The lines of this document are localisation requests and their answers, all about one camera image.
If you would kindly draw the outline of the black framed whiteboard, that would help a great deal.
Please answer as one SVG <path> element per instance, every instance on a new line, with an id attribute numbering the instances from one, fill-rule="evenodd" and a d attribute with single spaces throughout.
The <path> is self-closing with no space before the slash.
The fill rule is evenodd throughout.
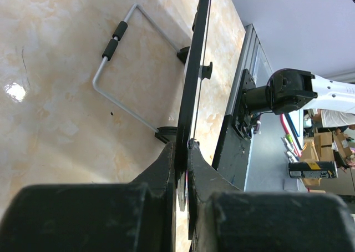
<path id="1" fill-rule="evenodd" d="M 199 0 L 192 25 L 193 35 L 191 45 L 183 49 L 177 48 L 173 41 L 147 14 L 141 5 L 137 3 L 133 4 L 124 19 L 116 27 L 116 30 L 114 31 L 102 54 L 102 62 L 100 63 L 100 66 L 92 80 L 92 86 L 95 91 L 114 103 L 119 108 L 126 111 L 138 121 L 142 122 L 145 126 L 153 130 L 156 137 L 158 138 L 162 134 L 162 128 L 159 129 L 154 127 L 143 117 L 129 109 L 122 102 L 118 101 L 112 95 L 103 91 L 98 86 L 99 77 L 101 76 L 105 65 L 112 59 L 119 42 L 123 38 L 123 35 L 128 28 L 128 21 L 136 9 L 142 13 L 142 15 L 148 20 L 153 28 L 155 28 L 160 33 L 160 35 L 175 49 L 177 55 L 186 59 L 183 61 L 185 64 L 185 82 L 182 92 L 178 123 L 177 127 L 174 128 L 176 131 L 175 173 L 177 197 L 179 201 L 179 208 L 181 211 L 184 211 L 186 207 L 187 189 L 187 147 L 189 140 L 191 139 L 191 133 L 194 131 L 193 121 L 197 118 L 198 114 L 199 97 L 196 95 L 199 93 L 202 80 L 205 78 L 210 79 L 213 66 L 213 64 L 210 64 L 209 66 L 203 65 L 210 21 L 211 0 Z"/>

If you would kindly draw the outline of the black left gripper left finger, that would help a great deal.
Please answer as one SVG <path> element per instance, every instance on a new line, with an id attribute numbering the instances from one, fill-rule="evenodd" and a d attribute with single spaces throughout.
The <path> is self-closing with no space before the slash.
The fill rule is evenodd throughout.
<path id="1" fill-rule="evenodd" d="M 175 144 L 130 183 L 21 189 L 1 220 L 2 251 L 174 251 Z"/>

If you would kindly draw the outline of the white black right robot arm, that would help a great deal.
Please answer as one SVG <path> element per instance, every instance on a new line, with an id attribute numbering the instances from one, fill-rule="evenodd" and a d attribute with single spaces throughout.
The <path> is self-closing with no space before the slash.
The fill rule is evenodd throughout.
<path id="1" fill-rule="evenodd" d="M 243 21 L 261 28 L 259 39 L 270 52 L 272 75 L 266 85 L 241 88 L 235 108 L 244 114 L 280 115 L 300 109 L 354 113 L 354 85 L 316 74 L 341 52 L 335 47 L 354 32 L 325 17 L 326 9 L 311 0 L 235 0 Z"/>

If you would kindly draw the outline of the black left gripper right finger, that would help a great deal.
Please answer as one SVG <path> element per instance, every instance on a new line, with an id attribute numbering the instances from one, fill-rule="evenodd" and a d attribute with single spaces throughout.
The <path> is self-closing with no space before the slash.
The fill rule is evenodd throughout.
<path id="1" fill-rule="evenodd" d="M 187 145 L 191 251 L 353 251 L 345 202 L 324 193 L 245 193 Z"/>

